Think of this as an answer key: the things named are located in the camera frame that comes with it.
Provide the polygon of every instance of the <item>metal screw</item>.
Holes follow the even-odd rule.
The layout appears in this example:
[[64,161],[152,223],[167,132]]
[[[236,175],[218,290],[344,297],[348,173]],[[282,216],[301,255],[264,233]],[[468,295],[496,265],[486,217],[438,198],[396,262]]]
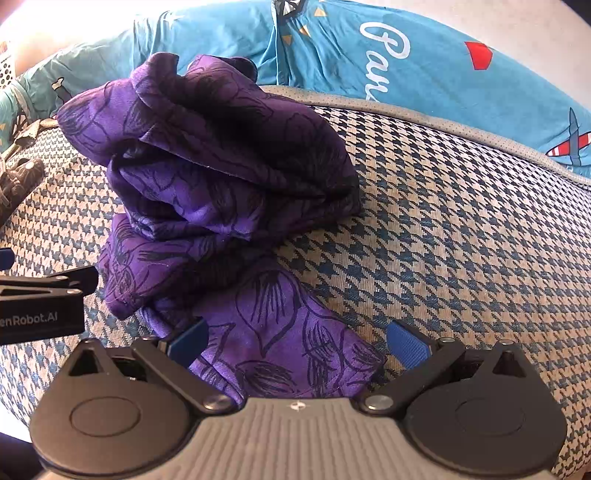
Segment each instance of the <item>metal screw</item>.
[[370,410],[387,410],[392,405],[394,400],[387,395],[372,395],[365,399],[365,406]]
[[295,411],[304,410],[305,407],[306,407],[306,404],[300,400],[295,401],[290,405],[290,408]]
[[227,395],[212,395],[203,402],[203,406],[208,410],[220,411],[227,410],[233,404],[233,401]]

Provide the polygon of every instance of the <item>houndstooth pattern surface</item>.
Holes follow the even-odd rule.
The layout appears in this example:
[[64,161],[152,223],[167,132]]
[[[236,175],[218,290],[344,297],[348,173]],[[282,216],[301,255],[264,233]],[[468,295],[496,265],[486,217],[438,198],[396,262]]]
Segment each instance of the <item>houndstooth pattern surface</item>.
[[[385,327],[404,319],[431,336],[522,345],[569,430],[555,473],[591,459],[591,193],[535,164],[430,128],[371,113],[315,108],[345,139],[363,213],[292,238],[280,261],[362,337],[386,352]],[[13,273],[94,262],[121,206],[103,170],[59,130],[22,156],[46,162],[45,182],[0,231]],[[88,331],[127,345],[143,327],[110,316],[100,289]],[[0,398],[27,420],[78,338],[0,349]],[[389,357],[384,379],[401,371]]]

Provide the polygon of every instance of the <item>blue bedding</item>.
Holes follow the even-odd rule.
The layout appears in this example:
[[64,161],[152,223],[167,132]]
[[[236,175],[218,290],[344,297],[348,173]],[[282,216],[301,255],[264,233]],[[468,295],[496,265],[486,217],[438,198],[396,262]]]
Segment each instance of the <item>blue bedding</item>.
[[260,85],[403,106],[511,138],[591,176],[591,112],[509,57],[409,12],[343,0],[251,0],[168,11],[116,37],[63,50],[0,91],[0,148],[30,121],[127,77],[152,53],[244,56]]

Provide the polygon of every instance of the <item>purple cloth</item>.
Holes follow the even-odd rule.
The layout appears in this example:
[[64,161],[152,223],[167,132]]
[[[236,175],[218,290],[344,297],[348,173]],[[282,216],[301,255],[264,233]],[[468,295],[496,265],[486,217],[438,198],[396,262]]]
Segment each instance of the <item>purple cloth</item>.
[[99,259],[109,309],[160,336],[205,318],[191,370],[239,402],[354,395],[382,356],[271,253],[361,208],[344,142],[245,59],[198,56],[184,76],[177,60],[155,54],[57,115],[125,205]]

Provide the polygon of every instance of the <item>gray gripper base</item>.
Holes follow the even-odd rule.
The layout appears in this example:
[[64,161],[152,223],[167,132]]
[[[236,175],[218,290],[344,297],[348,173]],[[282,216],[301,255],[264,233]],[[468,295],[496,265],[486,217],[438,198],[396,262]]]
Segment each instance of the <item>gray gripper base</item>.
[[[346,398],[301,402],[251,398],[234,415],[204,420],[178,455],[134,480],[462,478],[468,477],[421,456],[393,420],[365,416]],[[527,480],[553,478],[540,472]],[[63,479],[52,472],[41,477]]]

